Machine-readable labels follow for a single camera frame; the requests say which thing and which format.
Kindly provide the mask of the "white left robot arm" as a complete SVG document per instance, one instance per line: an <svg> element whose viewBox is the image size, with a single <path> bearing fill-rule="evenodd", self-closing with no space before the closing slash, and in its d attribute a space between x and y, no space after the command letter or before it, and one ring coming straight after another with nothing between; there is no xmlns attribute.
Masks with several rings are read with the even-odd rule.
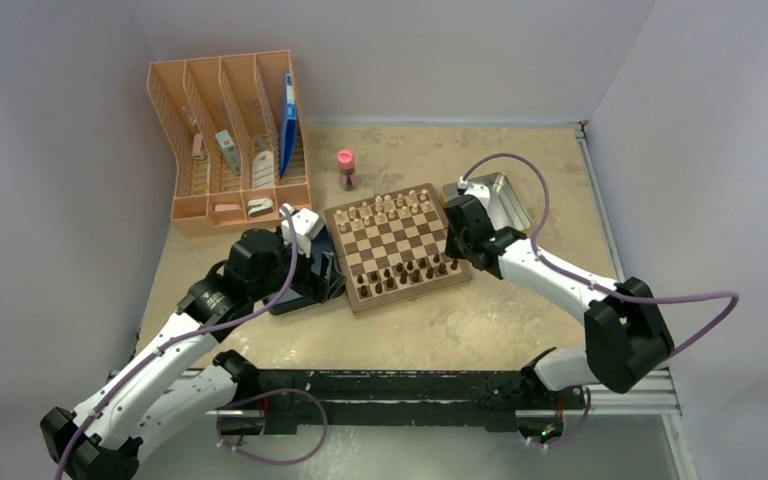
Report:
<svg viewBox="0 0 768 480"><path fill-rule="evenodd" d="M151 342L106 385L72 409L55 407L40 427L58 479L130 479L170 435L215 408L266 406L300 390L263 383L241 354L218 354L212 366L180 381L199 357L234 329L285 297L325 303L344 291L333 254L313 235L281 227L242 234L178 302Z"/></svg>

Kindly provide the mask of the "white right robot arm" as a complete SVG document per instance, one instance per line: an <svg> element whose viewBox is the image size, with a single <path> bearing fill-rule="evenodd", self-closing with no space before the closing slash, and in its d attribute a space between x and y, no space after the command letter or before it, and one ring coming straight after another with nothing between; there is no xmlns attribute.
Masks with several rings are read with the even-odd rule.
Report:
<svg viewBox="0 0 768 480"><path fill-rule="evenodd" d="M584 328L583 344L551 348L524 368L521 392L529 404L544 407L573 386L601 384L626 393L674 353L645 282L600 277L535 249L525 233L495 228L473 195L449 200L444 213L449 257L537 293Z"/></svg>

